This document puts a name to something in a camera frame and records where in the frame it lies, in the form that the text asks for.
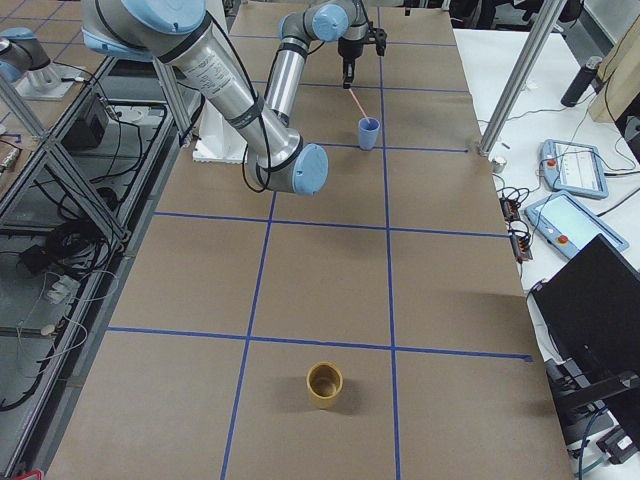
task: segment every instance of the paper cup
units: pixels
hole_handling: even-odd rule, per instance
[[[358,145],[362,150],[371,150],[380,133],[380,122],[373,117],[361,118],[358,122]]]
[[[333,363],[316,363],[307,373],[307,392],[316,408],[331,408],[338,400],[342,385],[342,373]]]

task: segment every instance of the connector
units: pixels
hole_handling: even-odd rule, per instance
[[[515,222],[520,220],[520,212],[518,211],[518,203],[508,198],[500,199],[500,210],[504,216],[505,222]]]
[[[511,242],[513,256],[516,257],[518,263],[533,260],[531,249],[529,249],[529,242],[524,237],[519,236],[516,232],[510,232],[509,241]]]

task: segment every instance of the blue tape grid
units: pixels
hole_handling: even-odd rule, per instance
[[[355,343],[355,342],[335,342],[308,340],[303,338],[284,338],[284,337],[268,337],[262,335],[237,335],[233,333],[216,333],[201,332],[195,330],[167,330],[162,328],[143,328],[143,327],[108,327],[110,332],[115,333],[138,333],[150,335],[164,335],[169,337],[195,337],[195,338],[213,338],[217,340],[234,340],[238,342],[257,342],[257,343],[278,343],[289,345],[310,345],[316,347],[337,347],[350,348],[355,350],[380,350],[390,352],[422,353],[427,355],[453,355],[456,357],[481,357],[481,358],[502,358],[507,360],[521,360],[527,363],[533,362],[531,355],[523,353],[503,353],[503,352],[482,352],[476,350],[453,350],[446,348],[426,348],[426,347],[407,347],[402,345],[378,345],[374,343]]]
[[[11,17],[11,14],[17,11],[22,5],[26,3],[23,0],[12,12],[7,15],[6,18]],[[61,4],[44,22],[37,28],[39,29],[46,20],[50,19],[61,7]],[[382,12],[380,8],[378,10],[378,22],[381,26]],[[21,20],[41,20],[41,19],[29,19],[19,18]],[[67,20],[70,22],[77,22],[77,20]],[[76,43],[75,40],[80,33],[76,34],[70,42],[43,42],[51,44],[64,45],[62,51],[55,57],[60,57],[64,51],[70,46]],[[260,35],[231,35],[231,37],[238,38],[259,38],[259,39],[277,39],[275,36],[260,36]],[[417,43],[417,42],[389,42],[389,44],[398,45],[419,45],[430,47],[455,47],[454,44],[437,44],[437,43]],[[389,203],[389,186],[388,186],[388,168],[387,168],[387,151],[388,150],[416,150],[416,151],[432,151],[432,152],[453,152],[453,153],[466,153],[467,149],[448,149],[448,148],[419,148],[419,147],[392,147],[386,143],[385,135],[385,110],[384,110],[384,92],[385,90],[400,90],[400,91],[426,91],[426,92],[440,92],[440,93],[468,93],[467,90],[449,90],[449,89],[430,89],[430,88],[403,88],[403,87],[385,87],[384,86],[384,72],[383,61],[379,59],[380,66],[380,85],[375,86],[362,86],[358,88],[367,89],[379,89],[380,90],[380,102],[381,102],[381,129],[382,129],[382,147],[375,147],[381,149],[383,154],[383,176],[384,176],[384,199],[385,199],[385,225],[384,226],[370,226],[370,225],[345,225],[345,224],[332,224],[332,223],[316,223],[316,222],[303,222],[303,221],[289,221],[289,220],[274,220],[273,213],[275,210],[275,203],[277,194],[274,194],[271,201],[271,207],[269,211],[269,218],[243,218],[243,217],[229,217],[229,216],[215,216],[215,215],[197,215],[197,214],[185,214],[177,212],[156,212],[159,216],[175,216],[186,218],[200,218],[211,220],[226,220],[226,221],[242,221],[242,222],[258,222],[266,223],[266,231],[264,237],[264,243],[262,247],[262,254],[260,258],[260,264],[258,268],[256,286],[253,295],[253,302],[251,307],[251,314],[249,318],[249,324],[247,326],[246,335],[232,335],[232,334],[219,334],[208,332],[194,332],[194,331],[181,331],[181,330],[160,330],[160,329],[147,329],[147,328],[132,328],[132,327],[109,327],[109,331],[112,332],[128,332],[128,333],[146,333],[156,335],[171,335],[171,336],[186,336],[186,337],[204,337],[204,338],[217,338],[227,339],[244,342],[244,349],[242,354],[242,361],[240,365],[240,371],[238,374],[238,381],[236,385],[236,393],[233,402],[233,408],[231,413],[231,420],[229,423],[229,430],[227,433],[227,441],[225,445],[225,453],[223,464],[220,472],[221,480],[224,480],[227,475],[229,466],[229,460],[231,455],[233,436],[235,432],[235,426],[238,415],[238,408],[240,405],[240,398],[242,394],[242,386],[244,381],[244,373],[249,357],[249,348],[251,342],[263,342],[263,343],[281,343],[281,344],[296,344],[296,345],[314,345],[325,347],[337,347],[337,348],[353,348],[353,349],[368,349],[368,350],[382,350],[388,351],[391,355],[391,377],[392,377],[392,391],[393,391],[393,424],[394,424],[394,444],[395,444],[395,463],[396,463],[396,480],[401,480],[401,454],[400,454],[400,426],[399,426],[399,405],[398,405],[398,378],[397,378],[397,352],[411,352],[419,354],[438,354],[438,355],[456,355],[456,356],[472,356],[472,357],[488,357],[488,358],[502,358],[502,359],[515,359],[523,360],[526,362],[533,361],[530,355],[518,354],[518,353],[498,353],[498,352],[481,352],[481,351],[463,351],[463,350],[449,350],[449,349],[435,349],[435,348],[419,348],[419,347],[406,347],[396,345],[395,338],[395,317],[394,317],[394,291],[393,291],[393,255],[391,248],[391,232],[412,232],[412,233],[425,233],[425,234],[442,234],[442,235],[463,235],[463,236],[476,236],[476,237],[494,237],[494,238],[508,238],[506,234],[491,234],[482,232],[459,232],[459,231],[445,231],[445,230],[432,230],[432,229],[419,229],[419,228],[401,228],[392,227],[390,225],[390,203]],[[306,86],[319,86],[319,87],[335,87],[342,88],[341,85],[329,85],[329,84],[316,84],[316,83],[302,83]],[[9,114],[5,115],[2,120],[4,121]],[[345,144],[322,144],[324,146],[331,147],[346,147],[357,148],[357,145],[345,145]],[[264,337],[253,336],[253,324],[255,320],[255,314],[260,294],[260,287],[262,282],[262,275],[264,272],[264,265],[266,260],[266,254],[268,250],[269,237],[271,232],[271,226],[273,224],[288,224],[288,225],[310,225],[318,227],[330,227],[330,228],[354,228],[354,229],[369,229],[369,230],[382,230],[386,233],[386,248],[387,248],[387,276],[388,276],[388,295],[389,295],[389,331],[390,331],[390,345],[375,345],[365,343],[350,343],[350,342],[322,342],[316,340],[305,339],[292,339],[292,338],[277,338],[277,337]]]
[[[382,12],[378,11],[378,28],[382,28]],[[389,287],[389,335],[391,338],[391,388],[393,400],[393,440],[396,462],[396,480],[402,478],[402,460],[400,457],[400,413],[398,405],[398,359],[396,355],[396,325],[393,303],[393,252],[391,248],[391,224],[389,204],[389,178],[387,168],[387,135],[386,119],[384,113],[384,66],[382,57],[378,57],[380,67],[380,129],[382,133],[382,165],[384,178],[384,216],[387,240],[387,284]]]

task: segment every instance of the white desk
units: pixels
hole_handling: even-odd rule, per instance
[[[469,90],[473,95],[476,115],[479,120],[489,120],[524,45],[526,34],[457,30],[455,35],[469,83]],[[518,116],[530,110],[562,108],[560,98],[578,68],[579,65],[563,38],[557,34],[552,35],[529,76],[528,88],[520,95],[511,116]],[[507,122],[501,133],[500,141],[491,154],[491,157],[500,155],[507,159],[507,167],[501,174],[507,186],[536,188],[538,185],[536,176],[539,162],[538,152],[541,143],[548,138],[570,140],[574,133],[575,142],[596,145],[602,157],[613,168],[624,168],[631,165],[615,151],[615,145],[618,142],[618,149],[633,158],[627,144],[620,140],[620,134],[615,126],[595,123],[588,115],[585,118],[586,108],[591,99],[593,96],[583,104],[563,112],[540,112]],[[584,122],[576,133],[576,128],[583,118]],[[486,123],[480,122],[480,127],[484,129]],[[640,175],[607,178],[607,185],[610,192],[608,198],[604,200],[580,198],[580,201],[593,212],[600,213],[637,188],[640,185]],[[546,198],[550,193],[551,191],[543,180],[542,187],[530,195],[523,207]],[[640,210],[640,194],[602,217],[630,243],[631,246],[623,252],[623,255],[636,268],[640,267],[638,210]],[[525,290],[541,279],[551,278],[566,263],[565,257],[550,246],[539,233],[535,234],[532,253],[534,260],[526,262],[523,267],[522,285]],[[537,330],[540,330],[539,327],[543,323],[536,310],[530,305],[534,325]],[[552,355],[550,351],[546,351],[544,341],[541,343],[541,350],[545,359]],[[595,444],[590,445],[585,455],[584,465],[589,465],[598,458],[599,454],[600,451]],[[609,464],[600,466],[589,473],[587,478],[592,480],[638,479],[640,478],[640,454],[634,455],[620,466]]]

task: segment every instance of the orange straw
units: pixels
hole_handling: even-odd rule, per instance
[[[358,108],[362,112],[362,115],[364,116],[364,118],[366,118],[367,122],[369,122],[369,115],[365,113],[364,108],[362,108],[362,105],[360,105],[360,102],[358,101],[358,97],[356,97],[356,94],[354,93],[353,88],[349,89],[349,93],[351,93],[351,96],[353,97],[353,101],[356,102],[356,105],[358,105]]]

